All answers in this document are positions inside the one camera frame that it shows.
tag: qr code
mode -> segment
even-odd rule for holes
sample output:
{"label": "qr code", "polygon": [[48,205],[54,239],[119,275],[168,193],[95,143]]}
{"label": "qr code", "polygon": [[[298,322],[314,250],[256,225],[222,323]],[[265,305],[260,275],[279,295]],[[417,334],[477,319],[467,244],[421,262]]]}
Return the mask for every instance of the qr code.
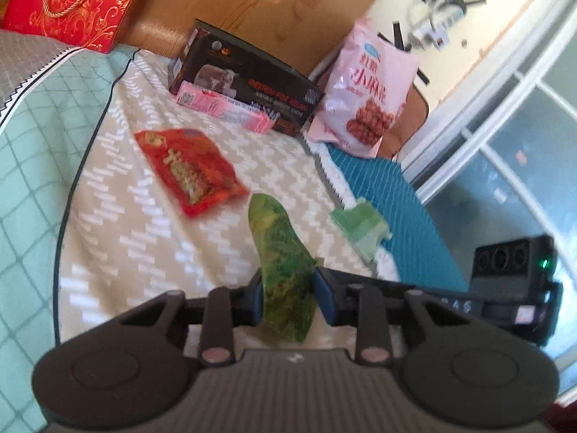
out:
{"label": "qr code", "polygon": [[191,105],[194,102],[195,96],[190,93],[182,93],[180,98],[181,104]]}

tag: wooden headboard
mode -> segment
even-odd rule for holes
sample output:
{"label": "wooden headboard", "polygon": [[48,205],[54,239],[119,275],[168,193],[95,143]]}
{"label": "wooden headboard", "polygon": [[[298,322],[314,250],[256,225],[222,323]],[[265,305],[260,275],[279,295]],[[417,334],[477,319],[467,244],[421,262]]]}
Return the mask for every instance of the wooden headboard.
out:
{"label": "wooden headboard", "polygon": [[135,0],[119,39],[172,57],[198,18],[308,73],[373,1]]}

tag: red gift bag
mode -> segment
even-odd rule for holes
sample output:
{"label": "red gift bag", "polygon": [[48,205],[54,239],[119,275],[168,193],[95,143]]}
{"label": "red gift bag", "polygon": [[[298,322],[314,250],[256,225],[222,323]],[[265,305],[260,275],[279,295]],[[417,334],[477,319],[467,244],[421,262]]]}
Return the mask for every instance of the red gift bag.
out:
{"label": "red gift bag", "polygon": [[10,0],[2,28],[111,50],[131,0]]}

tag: cream wall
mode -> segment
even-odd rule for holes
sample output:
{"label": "cream wall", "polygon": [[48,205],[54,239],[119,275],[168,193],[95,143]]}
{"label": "cream wall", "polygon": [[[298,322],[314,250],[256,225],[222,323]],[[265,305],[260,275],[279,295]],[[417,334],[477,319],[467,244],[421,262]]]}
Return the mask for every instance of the cream wall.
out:
{"label": "cream wall", "polygon": [[[487,1],[487,5],[469,9],[449,33],[451,45],[442,52],[433,47],[414,52],[420,58],[421,70],[431,79],[426,87],[417,81],[431,110],[451,94],[531,0]],[[400,21],[405,36],[410,29],[409,21],[418,21],[424,11],[426,6],[420,0],[376,0],[369,16],[377,30],[392,38],[393,21]]]}

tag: green package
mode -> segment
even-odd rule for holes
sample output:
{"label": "green package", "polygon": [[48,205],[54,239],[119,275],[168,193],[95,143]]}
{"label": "green package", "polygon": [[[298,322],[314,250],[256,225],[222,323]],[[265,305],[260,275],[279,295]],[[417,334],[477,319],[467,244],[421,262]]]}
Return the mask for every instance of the green package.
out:
{"label": "green package", "polygon": [[333,221],[366,262],[372,262],[383,239],[392,237],[388,223],[364,198],[349,210],[335,209]]}
{"label": "green package", "polygon": [[316,307],[316,260],[296,236],[283,206],[270,195],[252,196],[249,225],[260,258],[263,320],[279,334],[303,342]]}

